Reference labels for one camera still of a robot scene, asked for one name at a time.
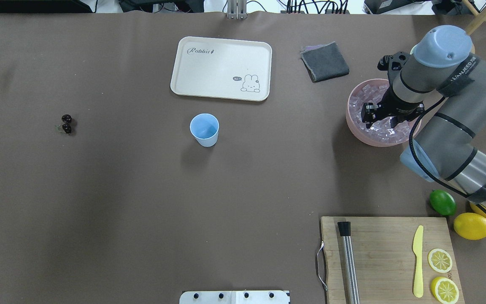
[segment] gray cloth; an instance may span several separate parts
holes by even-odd
[[[301,59],[314,82],[344,76],[350,72],[335,42],[324,46],[307,46],[301,52]]]

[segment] wooden cutting board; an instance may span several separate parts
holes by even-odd
[[[338,222],[351,222],[351,242],[354,251],[359,299],[363,304],[439,304],[430,292],[435,277],[452,279],[459,287],[458,304],[464,304],[461,281],[443,217],[353,217],[322,216],[321,228],[326,257],[327,300],[329,304],[346,304],[343,241],[338,236]],[[416,298],[412,293],[415,255],[413,235],[423,225],[423,282],[424,294]],[[427,254],[442,248],[453,258],[453,269],[441,274],[430,268]]]

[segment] yellow knife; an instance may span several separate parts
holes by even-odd
[[[422,251],[423,251],[423,227],[419,225],[413,236],[413,253],[415,254],[415,275],[413,276],[413,295],[417,298],[423,296],[423,265],[422,265]]]

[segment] blue cup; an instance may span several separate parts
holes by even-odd
[[[191,120],[191,133],[199,144],[210,147],[219,136],[219,121],[211,114],[198,114]]]

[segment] rabbit illustration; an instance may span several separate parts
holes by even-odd
[[[260,82],[258,82],[258,75],[245,75],[245,81],[241,88],[243,92],[260,92]]]

